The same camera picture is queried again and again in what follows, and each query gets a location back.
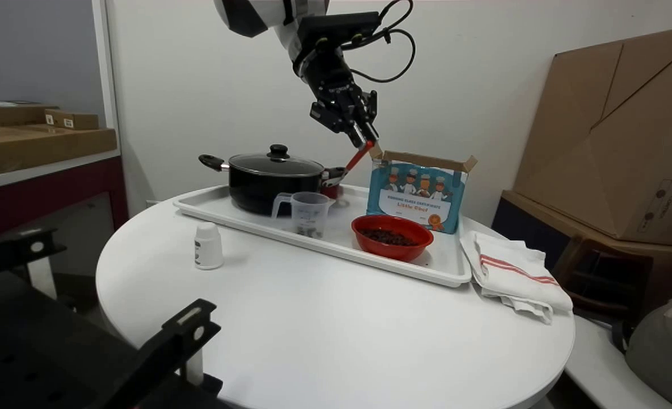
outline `white tray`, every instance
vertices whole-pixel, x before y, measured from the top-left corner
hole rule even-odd
[[[212,220],[230,230],[265,237],[280,244],[291,244],[329,256],[372,266],[378,271],[406,274],[414,280],[464,286],[469,282],[469,266],[458,250],[458,235],[433,235],[433,244],[414,262],[395,262],[378,255],[363,252],[352,235],[352,220],[365,213],[368,191],[359,187],[342,187],[346,206],[332,206],[324,237],[310,239],[292,232],[291,218],[268,218],[248,213],[231,204],[226,187],[197,191],[174,200],[183,216]]]

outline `pot handle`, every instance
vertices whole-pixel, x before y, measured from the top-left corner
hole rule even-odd
[[[291,203],[291,198],[292,198],[292,193],[277,193],[273,200],[269,218],[277,218],[277,213],[281,212],[281,204]]]
[[[230,168],[230,164],[223,162],[220,156],[199,154],[197,158],[199,158],[199,164],[205,164],[206,168],[213,168],[217,172]]]

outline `white towel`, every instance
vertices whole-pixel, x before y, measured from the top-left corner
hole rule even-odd
[[[531,313],[544,322],[553,313],[569,313],[573,299],[544,269],[544,255],[523,240],[487,235],[466,235],[461,248],[475,271],[479,294],[500,298],[518,313]]]

